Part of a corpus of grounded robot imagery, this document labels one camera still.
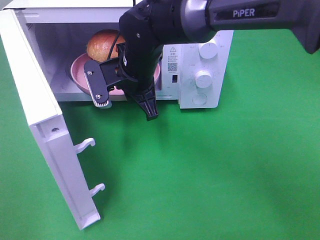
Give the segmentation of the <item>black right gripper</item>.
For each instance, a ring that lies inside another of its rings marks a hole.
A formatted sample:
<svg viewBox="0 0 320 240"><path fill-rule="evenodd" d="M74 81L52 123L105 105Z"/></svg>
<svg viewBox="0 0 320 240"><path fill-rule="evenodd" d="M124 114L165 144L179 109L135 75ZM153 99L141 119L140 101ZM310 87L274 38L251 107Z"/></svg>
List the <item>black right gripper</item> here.
<svg viewBox="0 0 320 240"><path fill-rule="evenodd" d="M119 19L120 34L125 40L120 66L128 78L123 90L144 111L147 121L159 116L154 72L163 49L152 31L151 10L150 5L137 4Z"/></svg>

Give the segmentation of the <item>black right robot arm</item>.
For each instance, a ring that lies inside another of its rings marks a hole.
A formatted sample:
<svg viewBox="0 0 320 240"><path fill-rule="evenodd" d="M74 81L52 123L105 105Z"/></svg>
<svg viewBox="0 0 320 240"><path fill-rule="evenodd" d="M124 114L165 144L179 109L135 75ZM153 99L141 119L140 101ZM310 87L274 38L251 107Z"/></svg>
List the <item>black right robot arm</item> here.
<svg viewBox="0 0 320 240"><path fill-rule="evenodd" d="M124 92L148 120L158 116L153 74L164 45L205 43L224 30L289 29L304 49L320 48L317 0L143 0L119 19L121 70L137 82Z"/></svg>

